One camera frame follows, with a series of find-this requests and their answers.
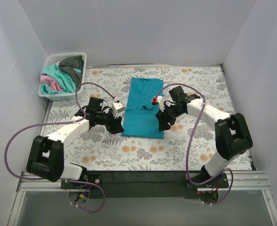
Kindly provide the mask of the teal t shirt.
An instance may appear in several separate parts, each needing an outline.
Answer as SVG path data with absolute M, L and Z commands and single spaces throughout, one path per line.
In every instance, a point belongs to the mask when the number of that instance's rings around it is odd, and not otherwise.
M 152 99 L 163 88 L 161 79 L 132 78 L 126 104 L 122 133 L 125 137 L 163 139 L 164 132 L 159 131 L 156 113 L 159 107 Z

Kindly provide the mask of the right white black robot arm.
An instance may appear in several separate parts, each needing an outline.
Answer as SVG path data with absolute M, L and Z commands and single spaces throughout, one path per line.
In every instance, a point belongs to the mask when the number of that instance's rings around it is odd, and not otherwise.
M 246 120 L 240 113 L 229 114 L 208 105 L 205 97 L 198 91 L 188 95 L 180 83 L 175 83 L 169 94 L 172 98 L 170 105 L 166 104 L 160 94 L 152 99 L 152 104 L 159 106 L 155 115 L 159 131 L 169 130 L 177 117 L 183 114 L 194 116 L 197 123 L 202 121 L 214 129 L 216 153 L 201 168 L 198 175 L 187 178 L 195 186 L 214 186 L 228 165 L 253 146 Z

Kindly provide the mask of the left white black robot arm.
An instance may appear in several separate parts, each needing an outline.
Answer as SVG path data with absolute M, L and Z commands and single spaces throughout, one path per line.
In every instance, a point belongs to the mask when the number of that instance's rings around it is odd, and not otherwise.
M 26 166 L 27 172 L 51 182 L 71 180 L 77 188 L 84 188 L 91 182 L 87 169 L 66 163 L 64 154 L 76 138 L 97 125 L 104 126 L 110 134 L 124 132 L 121 113 L 125 110 L 125 105 L 120 101 L 113 102 L 111 106 L 104 106 L 103 103 L 103 99 L 92 97 L 88 105 L 81 107 L 74 115 L 71 124 L 66 124 L 45 137 L 35 137 Z

